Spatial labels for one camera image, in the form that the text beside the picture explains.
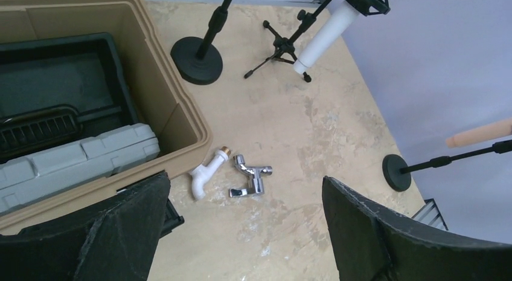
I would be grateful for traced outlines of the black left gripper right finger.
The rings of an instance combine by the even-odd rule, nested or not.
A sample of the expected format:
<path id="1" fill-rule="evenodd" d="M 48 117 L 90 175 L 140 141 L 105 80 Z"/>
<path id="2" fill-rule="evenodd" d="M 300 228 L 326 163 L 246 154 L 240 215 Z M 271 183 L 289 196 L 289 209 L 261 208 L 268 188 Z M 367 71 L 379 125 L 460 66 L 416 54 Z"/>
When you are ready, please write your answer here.
<path id="1" fill-rule="evenodd" d="M 330 176 L 322 203 L 340 280 L 510 280 L 511 245 L 430 227 Z"/>

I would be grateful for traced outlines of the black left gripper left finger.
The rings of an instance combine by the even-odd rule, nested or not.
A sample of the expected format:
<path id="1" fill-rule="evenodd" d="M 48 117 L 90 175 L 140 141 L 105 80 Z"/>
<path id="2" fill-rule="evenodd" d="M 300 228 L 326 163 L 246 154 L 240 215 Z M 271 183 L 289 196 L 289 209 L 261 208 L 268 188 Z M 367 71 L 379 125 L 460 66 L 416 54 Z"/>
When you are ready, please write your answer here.
<path id="1" fill-rule="evenodd" d="M 161 172 L 110 198 L 1 236 L 2 280 L 146 280 L 164 226 Z"/>

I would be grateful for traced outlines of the black round-base mic stand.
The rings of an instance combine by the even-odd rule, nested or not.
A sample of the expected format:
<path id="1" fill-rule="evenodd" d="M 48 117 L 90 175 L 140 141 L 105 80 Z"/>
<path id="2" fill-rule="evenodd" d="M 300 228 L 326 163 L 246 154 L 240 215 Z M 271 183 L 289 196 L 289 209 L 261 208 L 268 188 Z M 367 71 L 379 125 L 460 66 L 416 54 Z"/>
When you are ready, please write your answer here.
<path id="1" fill-rule="evenodd" d="M 183 37 L 172 46 L 171 58 L 184 80 L 196 85 L 209 85 L 220 77 L 223 60 L 213 45 L 213 40 L 227 20 L 231 2 L 232 0 L 223 0 L 213 11 L 203 38 Z"/>

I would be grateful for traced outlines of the white microphone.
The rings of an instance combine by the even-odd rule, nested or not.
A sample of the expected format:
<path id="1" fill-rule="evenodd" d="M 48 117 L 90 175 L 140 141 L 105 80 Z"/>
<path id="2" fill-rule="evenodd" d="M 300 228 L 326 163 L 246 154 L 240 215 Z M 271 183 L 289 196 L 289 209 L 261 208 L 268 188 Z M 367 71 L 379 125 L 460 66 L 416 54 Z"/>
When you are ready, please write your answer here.
<path id="1" fill-rule="evenodd" d="M 299 54 L 293 64 L 295 72 L 302 74 L 311 68 L 359 15 L 359 11 L 344 1 Z"/>

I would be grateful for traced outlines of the black tripod mic stand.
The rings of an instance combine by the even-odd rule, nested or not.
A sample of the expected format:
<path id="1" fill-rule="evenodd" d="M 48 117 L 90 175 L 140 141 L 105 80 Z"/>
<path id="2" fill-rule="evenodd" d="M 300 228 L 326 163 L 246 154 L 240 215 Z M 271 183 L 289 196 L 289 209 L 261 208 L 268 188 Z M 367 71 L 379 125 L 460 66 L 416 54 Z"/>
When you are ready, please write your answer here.
<path id="1" fill-rule="evenodd" d="M 247 79 L 253 73 L 261 68 L 264 64 L 270 61 L 284 62 L 293 65 L 297 60 L 298 56 L 295 54 L 295 42 L 302 36 L 317 20 L 318 15 L 326 9 L 332 0 L 323 0 L 320 6 L 313 13 L 300 10 L 297 14 L 297 20 L 301 23 L 297 30 L 291 35 L 291 37 L 282 37 L 273 27 L 271 27 L 269 21 L 263 21 L 263 27 L 269 30 L 275 37 L 273 46 L 274 53 L 267 57 L 262 63 L 257 65 L 254 69 L 249 70 L 244 78 Z M 390 11 L 388 0 L 344 0 L 351 4 L 362 16 L 371 15 L 386 15 Z M 305 82 L 309 83 L 312 81 L 307 71 L 301 74 Z"/>

